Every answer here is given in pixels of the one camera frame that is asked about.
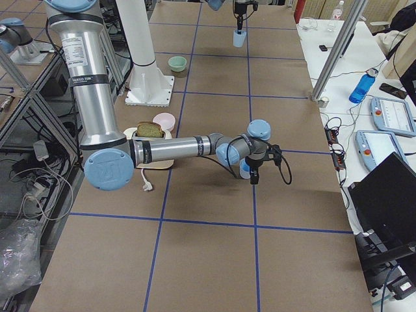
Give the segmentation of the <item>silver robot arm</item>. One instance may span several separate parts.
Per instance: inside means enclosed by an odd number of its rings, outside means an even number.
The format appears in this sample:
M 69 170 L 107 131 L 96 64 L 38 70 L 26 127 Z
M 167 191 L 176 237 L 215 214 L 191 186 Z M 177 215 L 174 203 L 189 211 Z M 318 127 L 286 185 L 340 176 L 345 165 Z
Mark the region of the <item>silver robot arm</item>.
M 224 0 L 205 0 L 209 7 L 218 11 L 225 3 Z M 243 22 L 247 20 L 254 12 L 258 10 L 259 2 L 255 0 L 232 1 L 232 12 L 237 20 L 237 34 L 245 34 L 242 29 Z
M 236 138 L 214 133 L 188 138 L 144 140 L 127 138 L 116 122 L 100 36 L 105 30 L 97 1 L 46 1 L 49 26 L 58 33 L 70 74 L 70 86 L 84 129 L 81 151 L 84 174 L 99 190 L 117 190 L 130 182 L 139 164 L 216 155 L 221 164 L 241 161 L 250 165 L 250 181 L 258 182 L 258 167 L 266 160 L 270 125 L 252 121 Z M 165 106 L 174 78 L 165 76 L 155 62 L 148 17 L 143 2 L 118 6 L 134 68 L 130 103 Z

